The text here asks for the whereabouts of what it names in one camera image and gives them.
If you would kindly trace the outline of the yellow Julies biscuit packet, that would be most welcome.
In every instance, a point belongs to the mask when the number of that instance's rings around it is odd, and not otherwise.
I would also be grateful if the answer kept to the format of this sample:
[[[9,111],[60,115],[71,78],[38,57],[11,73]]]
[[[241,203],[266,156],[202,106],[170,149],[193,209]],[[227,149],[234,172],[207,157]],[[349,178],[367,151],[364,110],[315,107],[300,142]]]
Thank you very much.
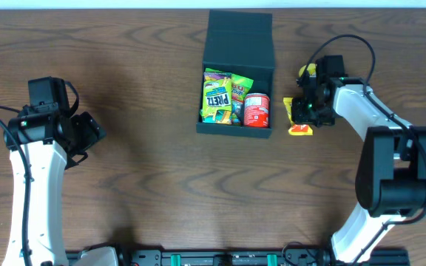
[[[291,110],[292,100],[293,100],[293,98],[287,98],[287,97],[283,98],[283,103],[284,103],[285,109],[287,111],[288,119],[291,123],[291,126],[288,129],[288,133],[291,136],[312,136],[313,130],[309,125],[296,124],[292,120],[292,110]]]

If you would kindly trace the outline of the yellow Mentos candy bottle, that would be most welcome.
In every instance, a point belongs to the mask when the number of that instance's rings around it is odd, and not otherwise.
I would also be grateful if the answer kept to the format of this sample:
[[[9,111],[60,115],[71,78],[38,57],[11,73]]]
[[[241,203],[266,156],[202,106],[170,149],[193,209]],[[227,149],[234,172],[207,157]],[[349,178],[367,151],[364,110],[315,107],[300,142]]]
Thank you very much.
[[[315,77],[317,72],[316,68],[317,68],[316,64],[309,64],[309,65],[302,66],[299,70],[299,77],[301,78],[305,72],[307,72],[309,76]]]

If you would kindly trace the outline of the red potato chips can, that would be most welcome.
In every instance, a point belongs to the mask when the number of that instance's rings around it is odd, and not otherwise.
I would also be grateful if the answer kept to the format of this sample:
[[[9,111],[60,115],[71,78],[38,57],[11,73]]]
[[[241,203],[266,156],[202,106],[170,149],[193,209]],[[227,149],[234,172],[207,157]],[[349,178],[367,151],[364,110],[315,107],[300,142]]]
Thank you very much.
[[[243,125],[267,128],[269,126],[269,102],[270,99],[266,94],[247,94],[244,100]]]

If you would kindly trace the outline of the Haribo worms candy bag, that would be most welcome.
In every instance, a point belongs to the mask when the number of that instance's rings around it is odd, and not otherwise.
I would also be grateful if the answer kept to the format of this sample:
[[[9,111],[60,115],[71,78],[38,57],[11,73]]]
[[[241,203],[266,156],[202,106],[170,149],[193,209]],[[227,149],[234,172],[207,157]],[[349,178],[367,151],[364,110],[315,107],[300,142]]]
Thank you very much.
[[[246,95],[252,88],[254,81],[241,75],[231,75],[231,122],[233,125],[240,125],[240,115]]]

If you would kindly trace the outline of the green Pretz snack box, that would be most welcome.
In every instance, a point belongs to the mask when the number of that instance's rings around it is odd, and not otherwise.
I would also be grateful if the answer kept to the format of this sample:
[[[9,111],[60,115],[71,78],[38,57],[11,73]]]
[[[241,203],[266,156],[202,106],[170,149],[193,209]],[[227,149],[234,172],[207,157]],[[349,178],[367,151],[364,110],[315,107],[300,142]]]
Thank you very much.
[[[206,71],[203,78],[202,122],[231,125],[231,73]]]

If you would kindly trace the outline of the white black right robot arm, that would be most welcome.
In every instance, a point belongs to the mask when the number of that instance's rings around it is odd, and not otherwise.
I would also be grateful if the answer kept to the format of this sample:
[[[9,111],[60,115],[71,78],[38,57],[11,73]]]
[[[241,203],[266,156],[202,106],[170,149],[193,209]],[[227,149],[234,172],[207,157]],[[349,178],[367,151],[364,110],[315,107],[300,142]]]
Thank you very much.
[[[316,127],[345,119],[362,138],[354,182],[357,204],[319,255],[319,265],[358,265],[383,237],[426,216],[426,127],[392,112],[361,78],[303,74],[292,120]]]

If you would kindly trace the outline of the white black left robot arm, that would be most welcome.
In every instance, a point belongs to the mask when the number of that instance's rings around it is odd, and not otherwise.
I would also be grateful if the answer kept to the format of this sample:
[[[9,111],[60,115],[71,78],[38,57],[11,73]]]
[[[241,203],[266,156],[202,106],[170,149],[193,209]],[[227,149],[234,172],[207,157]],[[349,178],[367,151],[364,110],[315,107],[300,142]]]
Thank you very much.
[[[68,117],[56,106],[27,106],[8,129],[14,191],[4,265],[119,265],[111,246],[69,259],[62,232],[64,172],[106,132],[88,112]]]

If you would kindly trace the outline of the black open gift box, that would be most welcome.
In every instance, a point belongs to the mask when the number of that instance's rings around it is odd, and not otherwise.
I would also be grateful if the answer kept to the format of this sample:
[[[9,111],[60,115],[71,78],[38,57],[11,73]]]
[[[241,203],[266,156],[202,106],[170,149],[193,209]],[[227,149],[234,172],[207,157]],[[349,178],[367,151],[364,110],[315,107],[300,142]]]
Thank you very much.
[[[210,10],[202,70],[238,74],[254,81],[252,93],[274,94],[272,14]]]

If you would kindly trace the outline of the black mounting rail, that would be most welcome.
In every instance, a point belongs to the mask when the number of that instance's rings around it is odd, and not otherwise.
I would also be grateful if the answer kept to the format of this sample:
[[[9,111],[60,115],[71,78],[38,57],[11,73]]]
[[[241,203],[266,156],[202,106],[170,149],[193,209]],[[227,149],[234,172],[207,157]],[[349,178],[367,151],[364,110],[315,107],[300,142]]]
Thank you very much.
[[[356,264],[333,261],[327,251],[293,247],[279,250],[236,251],[161,251],[137,250],[128,255],[135,266],[312,266],[312,265],[370,265],[409,266],[405,249],[375,249],[368,261]]]

